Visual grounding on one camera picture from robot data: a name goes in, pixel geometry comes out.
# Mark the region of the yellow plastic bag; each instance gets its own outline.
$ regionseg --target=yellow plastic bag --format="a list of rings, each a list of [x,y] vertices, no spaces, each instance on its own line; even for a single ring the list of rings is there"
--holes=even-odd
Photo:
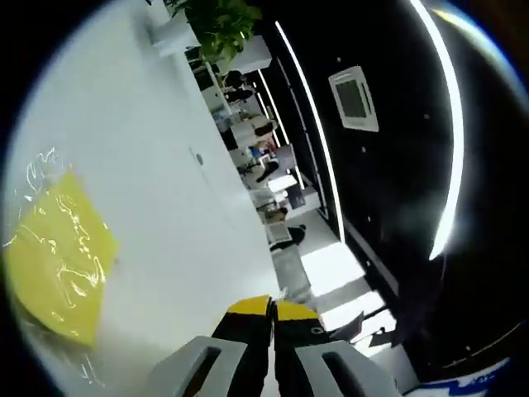
[[[49,329],[92,346],[117,244],[66,174],[21,219],[4,255],[13,292]]]

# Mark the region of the led light strip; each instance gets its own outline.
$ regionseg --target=led light strip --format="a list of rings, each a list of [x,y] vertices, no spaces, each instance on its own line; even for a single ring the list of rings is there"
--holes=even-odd
[[[266,118],[270,118],[270,115],[268,114],[268,110],[266,110],[265,102],[263,102],[263,97],[261,97],[260,93],[257,93],[257,99],[259,99],[259,102],[261,103],[261,107],[264,110],[264,115],[266,116]],[[278,139],[278,134],[275,131],[273,132],[273,134],[274,134],[274,139],[275,139],[275,145],[277,147],[281,147],[281,144],[279,143],[279,139]]]
[[[431,19],[430,14],[419,0],[409,0],[413,8],[422,19],[428,34],[430,35],[437,54],[441,60],[441,66],[445,74],[448,95],[450,97],[450,108],[452,112],[452,134],[454,151],[452,154],[452,171],[450,176],[450,187],[446,198],[446,206],[441,215],[439,226],[437,227],[436,239],[430,253],[430,261],[435,259],[445,249],[450,238],[452,227],[454,226],[455,207],[460,194],[461,177],[463,175],[463,156],[465,153],[465,139],[463,129],[463,108],[461,106],[460,89],[455,78],[454,65],[448,55],[445,42],[441,37],[439,29]]]
[[[287,142],[287,145],[290,145],[290,140],[288,139],[287,132],[284,129],[283,121],[281,120],[281,116],[279,115],[278,109],[275,106],[274,98],[272,98],[272,93],[270,92],[270,89],[268,88],[268,84],[266,83],[265,77],[263,76],[263,73],[261,72],[260,69],[258,70],[258,72],[259,72],[259,76],[261,77],[261,80],[263,80],[264,89],[266,90],[266,93],[268,94],[268,97],[270,98],[270,102],[272,103],[272,107],[274,108],[275,116],[278,118],[278,123],[279,123],[279,126],[281,127],[281,132],[283,133],[284,140],[285,140],[285,142]],[[275,135],[275,131],[274,131],[274,136],[275,136],[277,147],[281,147],[281,145],[279,144],[279,141],[277,139],[277,135]],[[303,190],[303,189],[305,189],[305,182],[303,181],[303,178],[301,177],[301,174],[299,172],[299,167],[296,165],[294,167],[294,169],[296,171],[296,175],[298,176],[299,187],[301,188],[301,190]]]
[[[261,72],[261,69],[257,70],[259,73],[259,76],[261,76],[261,80],[263,80],[264,89],[266,90],[266,93],[268,94],[268,97],[270,98],[270,102],[272,103],[272,108],[274,108],[275,116],[278,118],[279,126],[281,127],[281,132],[283,133],[284,141],[287,142],[287,145],[290,145],[290,141],[288,140],[288,136],[286,132],[284,131],[284,125],[281,121],[281,116],[279,115],[278,109],[275,106],[274,99],[272,98],[272,93],[270,92],[270,88],[268,88],[268,84],[266,83],[265,77],[263,76],[263,72]]]
[[[312,109],[314,121],[316,122],[316,127],[320,135],[320,139],[322,140],[323,155],[325,156],[325,162],[327,165],[327,169],[329,170],[329,179],[331,180],[332,195],[334,196],[334,203],[336,205],[336,218],[338,219],[338,232],[340,235],[340,241],[345,242],[346,235],[344,233],[344,221],[341,215],[340,197],[338,196],[338,187],[336,186],[336,178],[334,176],[334,168],[332,167],[332,163],[331,163],[331,155],[329,153],[329,147],[327,145],[327,141],[325,138],[325,132],[323,132],[322,120],[320,119],[320,116],[318,115],[316,104],[314,103],[314,98],[312,97],[311,90],[308,87],[307,79],[305,78],[305,74],[303,73],[303,70],[301,69],[301,65],[299,64],[296,54],[294,53],[292,46],[290,45],[290,42],[288,41],[286,35],[284,34],[283,28],[281,27],[281,25],[279,25],[279,22],[276,21],[275,26],[277,27],[279,34],[283,38],[284,44],[287,46],[290,56],[292,57],[292,61],[294,62],[294,65],[296,66],[296,70],[299,73],[299,78],[301,79],[303,87],[305,88],[305,93],[307,94],[308,102]]]

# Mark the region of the white planter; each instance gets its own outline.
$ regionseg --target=white planter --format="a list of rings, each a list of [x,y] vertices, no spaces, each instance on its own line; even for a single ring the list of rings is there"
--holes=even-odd
[[[160,56],[183,53],[188,48],[199,45],[184,11],[179,12],[169,22],[156,27],[153,31],[153,46]]]

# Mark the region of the person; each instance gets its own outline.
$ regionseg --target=person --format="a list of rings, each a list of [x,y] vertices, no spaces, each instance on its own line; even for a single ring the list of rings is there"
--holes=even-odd
[[[245,101],[254,94],[250,89],[237,89],[236,91],[231,91],[225,93],[224,97],[229,104],[236,103],[238,101]]]
[[[268,183],[268,178],[279,169],[279,163],[277,161],[269,161],[264,164],[264,170],[262,174],[259,175],[256,170],[258,167],[254,167],[250,172],[245,173],[245,180],[250,189],[256,190],[261,189],[266,186]]]
[[[246,76],[243,75],[239,70],[232,70],[228,72],[224,78],[224,87],[231,87],[238,89],[246,82]]]
[[[293,245],[299,246],[299,244],[301,244],[302,241],[305,240],[306,230],[307,227],[305,225],[299,225],[298,227],[289,227],[288,232],[290,233],[290,237],[292,238],[292,240],[290,240],[289,242],[278,242],[274,246],[270,247],[270,250],[285,250]]]
[[[268,140],[277,128],[275,120],[269,120],[262,114],[238,122],[221,133],[222,140],[229,151],[239,147],[252,146]]]

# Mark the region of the white countertop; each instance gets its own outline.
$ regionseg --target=white countertop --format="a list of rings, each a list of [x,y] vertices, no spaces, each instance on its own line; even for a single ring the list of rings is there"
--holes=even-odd
[[[55,147],[120,242],[93,353],[111,394],[211,334],[238,299],[279,294],[265,230],[186,59],[150,44],[147,27],[169,18],[154,3],[113,2],[79,28],[28,99],[7,168],[9,191]]]

